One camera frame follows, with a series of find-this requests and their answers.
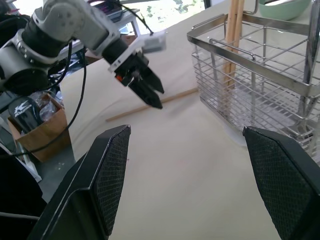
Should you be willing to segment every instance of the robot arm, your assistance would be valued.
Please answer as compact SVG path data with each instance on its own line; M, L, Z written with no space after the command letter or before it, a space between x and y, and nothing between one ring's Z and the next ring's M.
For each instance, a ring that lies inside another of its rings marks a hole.
M95 55L102 56L116 79L145 103L162 108L154 92L164 93L161 81L148 67L148 59L136 49L154 43L161 46L164 36L144 35L128 47L120 39L117 26L83 0L47 0L34 11L26 28L0 49L0 88L20 95L45 88L49 67L72 39L79 39Z

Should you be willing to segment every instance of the green bowl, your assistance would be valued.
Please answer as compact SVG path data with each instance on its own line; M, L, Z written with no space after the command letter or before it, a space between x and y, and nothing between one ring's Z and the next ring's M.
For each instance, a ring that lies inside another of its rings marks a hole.
M266 0L259 0L259 10L263 17L288 21L300 16L311 0L294 0L274 6L266 6L265 2Z

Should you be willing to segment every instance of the stainless steel basket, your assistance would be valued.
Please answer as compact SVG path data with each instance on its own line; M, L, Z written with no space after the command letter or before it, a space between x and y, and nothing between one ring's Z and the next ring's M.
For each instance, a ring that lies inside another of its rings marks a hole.
M235 48L225 41L227 19L221 14L187 34L201 101L239 131L255 126L284 134L320 162L319 61L304 81L309 26L244 14ZM223 71L228 61L236 64L230 74Z

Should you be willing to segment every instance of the black mesh pad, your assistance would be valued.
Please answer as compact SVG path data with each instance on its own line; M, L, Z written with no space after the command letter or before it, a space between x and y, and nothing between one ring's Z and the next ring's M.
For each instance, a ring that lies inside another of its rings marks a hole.
M129 136L121 132L111 142L94 183L94 194L108 235L111 235L124 184Z
M244 136L258 190L279 236L282 240L300 239L297 236L302 236L317 204L315 191L277 141L255 130Z

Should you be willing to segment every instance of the metal wire basket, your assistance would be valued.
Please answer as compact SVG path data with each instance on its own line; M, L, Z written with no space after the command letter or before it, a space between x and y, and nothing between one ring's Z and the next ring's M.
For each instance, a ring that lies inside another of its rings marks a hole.
M244 126L276 131L320 162L319 61L304 82L309 26L244 14L236 48L225 41L227 19L219 15L187 34L201 101L239 131ZM236 68L226 74L229 61Z

